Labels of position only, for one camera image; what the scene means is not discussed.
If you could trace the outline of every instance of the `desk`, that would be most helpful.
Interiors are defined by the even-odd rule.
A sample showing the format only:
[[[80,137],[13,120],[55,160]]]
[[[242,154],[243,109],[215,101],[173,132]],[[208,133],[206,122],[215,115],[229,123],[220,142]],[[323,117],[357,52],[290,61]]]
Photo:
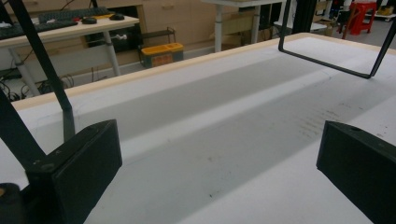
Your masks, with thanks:
[[[119,124],[123,166],[86,223],[372,223],[316,160],[325,120],[396,145],[396,50],[366,80],[281,53],[277,41],[66,90],[77,131]],[[285,49],[370,70],[379,48],[298,34]],[[47,153],[62,143],[53,93],[13,104]],[[0,155],[0,179],[26,186],[1,141]]]
[[[90,35],[95,33],[103,32],[105,36],[106,46],[102,47],[102,49],[86,49],[77,53],[68,54],[66,56],[60,57],[58,59],[52,60],[52,63],[55,67],[55,70],[58,72],[67,73],[70,69],[74,69],[73,71],[77,71],[76,68],[87,68],[92,65],[92,63],[99,63],[101,64],[103,61],[111,61],[114,69],[114,74],[116,76],[120,75],[119,64],[117,62],[116,53],[114,51],[111,37],[108,31],[117,30],[121,28],[126,28],[133,26],[135,23],[138,23],[139,19],[125,17],[123,21],[111,21],[109,19],[102,19],[98,20],[96,24],[93,25],[84,25],[81,22],[78,23],[76,26],[65,27],[57,30],[47,31],[39,33],[38,35],[41,38],[43,43],[48,43],[51,41],[58,41],[73,38],[76,36],[82,35]],[[15,60],[15,64],[18,66],[24,81],[29,86],[29,89],[32,91],[33,95],[39,95],[39,91],[35,86],[35,74],[32,73],[40,73],[40,66],[39,63],[33,63],[33,69],[29,71],[27,66],[21,61],[19,55],[15,52],[15,48],[21,46],[28,46],[29,41],[27,40],[26,36],[19,36],[15,38],[5,39],[0,41],[0,49],[9,49],[10,54],[12,55],[13,59]],[[104,58],[99,52],[101,50],[106,51],[106,55],[108,57]]]
[[[205,3],[216,5],[216,22],[215,22],[215,52],[221,51],[221,24],[222,24],[222,10],[223,6],[228,7],[255,7],[253,28],[251,31],[251,43],[257,42],[257,33],[260,25],[260,11],[261,5],[272,3],[286,2],[286,0],[201,0]]]

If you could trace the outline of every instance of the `white table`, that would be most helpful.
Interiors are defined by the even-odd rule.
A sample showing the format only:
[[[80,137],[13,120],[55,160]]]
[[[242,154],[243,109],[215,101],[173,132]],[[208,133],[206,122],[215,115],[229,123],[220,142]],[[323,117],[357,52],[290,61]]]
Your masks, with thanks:
[[[76,53],[51,57],[51,61],[57,73],[59,72],[62,74],[78,71],[79,68],[83,69],[91,66],[96,66],[105,62],[111,62],[115,76],[119,76],[119,64],[117,62],[116,53],[111,42],[109,31],[134,26],[134,24],[138,22],[139,19],[131,17],[125,17],[125,20],[123,21],[111,21],[109,19],[101,19],[98,20],[96,24],[87,25],[79,22],[78,25],[75,26],[42,32],[38,35],[40,36],[43,43],[48,43],[82,35],[103,33],[106,41],[105,46],[84,49]],[[35,86],[35,83],[37,81],[46,79],[39,63],[37,61],[34,61],[26,66],[26,64],[21,61],[21,58],[15,51],[15,48],[17,47],[28,45],[30,44],[26,36],[19,36],[0,41],[0,49],[4,48],[9,50],[15,61],[15,64],[18,66],[18,69],[23,76],[24,81],[29,86],[30,91],[33,93],[33,95],[39,95],[40,93]]]
[[[119,124],[123,166],[86,223],[372,223],[316,160],[325,120],[396,144],[396,50],[367,80],[277,41],[66,90],[77,131]],[[298,34],[285,49],[364,72],[379,48]],[[62,143],[53,93],[13,104],[46,153]],[[1,141],[0,179],[27,184]]]
[[[286,2],[286,0],[201,0],[205,3],[216,5],[216,22],[215,22],[215,52],[221,51],[221,24],[222,24],[222,10],[224,6],[228,7],[255,7],[253,28],[251,31],[251,43],[257,42],[257,33],[260,25],[260,11],[261,5],[272,3]]]

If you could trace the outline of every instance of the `keyboard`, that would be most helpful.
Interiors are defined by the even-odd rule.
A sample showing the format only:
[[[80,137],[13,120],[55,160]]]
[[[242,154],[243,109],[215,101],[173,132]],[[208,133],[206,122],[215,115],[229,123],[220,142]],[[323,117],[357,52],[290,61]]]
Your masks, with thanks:
[[[56,22],[49,22],[49,23],[40,23],[35,25],[35,30],[40,33],[44,31],[56,30],[68,26],[77,25],[78,22],[76,21],[56,21]],[[9,39],[12,37],[22,36],[24,32],[19,24],[14,24],[12,27],[9,28],[0,28],[0,40]]]
[[[93,16],[104,16],[110,14],[110,11],[106,7],[91,7],[84,9],[75,10],[63,10],[56,12],[47,12],[38,15],[38,21],[40,23],[46,23],[50,20],[56,21],[71,21],[74,18],[84,18]]]

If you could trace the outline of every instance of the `red object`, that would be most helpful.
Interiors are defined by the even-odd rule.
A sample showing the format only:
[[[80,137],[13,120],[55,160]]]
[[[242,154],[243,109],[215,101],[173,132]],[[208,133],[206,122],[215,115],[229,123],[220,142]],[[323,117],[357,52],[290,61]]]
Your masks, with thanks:
[[[352,26],[350,28],[350,33],[352,35],[359,35],[362,30],[367,30],[367,33],[370,34],[370,29],[371,26],[373,25],[375,12],[376,12],[376,2],[359,2],[359,3],[353,2],[350,5],[350,8],[353,7],[356,7],[356,10],[359,11],[359,14],[352,23]],[[367,11],[369,11],[370,9],[372,9],[373,12],[370,17],[370,21],[367,23],[364,22],[364,19],[366,17]]]

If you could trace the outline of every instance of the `gray floor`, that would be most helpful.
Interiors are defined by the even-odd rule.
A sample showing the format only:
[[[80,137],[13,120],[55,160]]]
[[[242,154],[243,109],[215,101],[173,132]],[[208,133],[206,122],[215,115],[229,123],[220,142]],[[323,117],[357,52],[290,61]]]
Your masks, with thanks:
[[[361,31],[360,35],[351,35],[350,33],[348,33],[346,35],[346,40],[369,45],[382,46],[392,23],[393,21],[375,20],[370,34],[367,34],[367,31]],[[341,38],[342,34],[338,34],[335,29],[332,33],[332,36],[335,38]],[[389,48],[396,49],[395,40],[392,41]]]

